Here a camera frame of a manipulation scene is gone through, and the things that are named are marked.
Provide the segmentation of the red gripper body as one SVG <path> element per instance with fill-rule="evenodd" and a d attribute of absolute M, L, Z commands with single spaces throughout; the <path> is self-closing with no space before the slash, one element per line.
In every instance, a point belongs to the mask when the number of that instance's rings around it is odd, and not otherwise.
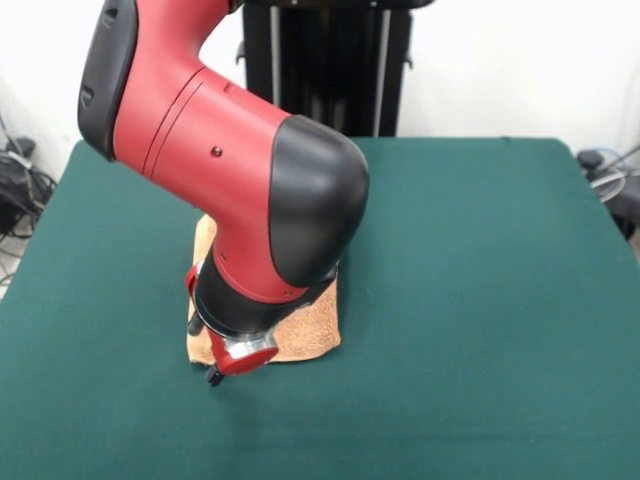
<path fill-rule="evenodd" d="M 205 332 L 211 343 L 212 366 L 217 366 L 224 377 L 228 377 L 247 374 L 268 364 L 278 353 L 275 328 L 261 333 L 229 333 L 204 320 L 204 309 L 196 306 L 195 296 L 201 269 L 201 266 L 192 266 L 186 273 L 185 284 L 194 307 L 193 313 L 197 312 L 204 322 L 201 333 Z"/>

